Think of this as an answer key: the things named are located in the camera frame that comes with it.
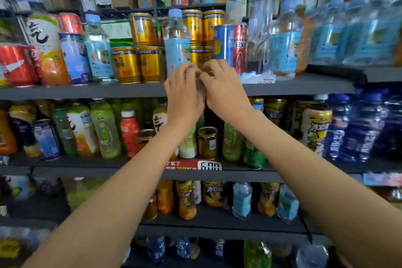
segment red bottle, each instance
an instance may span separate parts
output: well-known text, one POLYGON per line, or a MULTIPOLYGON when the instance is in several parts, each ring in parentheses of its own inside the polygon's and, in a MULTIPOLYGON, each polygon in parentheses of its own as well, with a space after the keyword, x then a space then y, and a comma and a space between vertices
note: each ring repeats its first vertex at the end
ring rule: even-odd
POLYGON ((137 140, 135 134, 141 129, 137 119, 134 117, 134 110, 122 110, 123 117, 120 122, 120 129, 123 135, 124 144, 127 149, 128 158, 134 157, 138 153, 137 140))

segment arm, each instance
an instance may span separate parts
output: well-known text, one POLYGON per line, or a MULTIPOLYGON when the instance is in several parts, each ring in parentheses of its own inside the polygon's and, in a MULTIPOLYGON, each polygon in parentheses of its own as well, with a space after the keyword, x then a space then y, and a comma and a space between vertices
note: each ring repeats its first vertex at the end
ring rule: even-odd
POLYGON ((178 67, 165 83, 168 124, 54 230, 23 268, 121 266, 164 166, 204 110, 204 94, 195 88, 198 69, 189 66, 178 67))
POLYGON ((226 62, 212 60, 208 66, 215 79, 200 75, 208 107, 265 155, 351 264, 355 268, 400 267, 400 211, 254 110, 226 62))

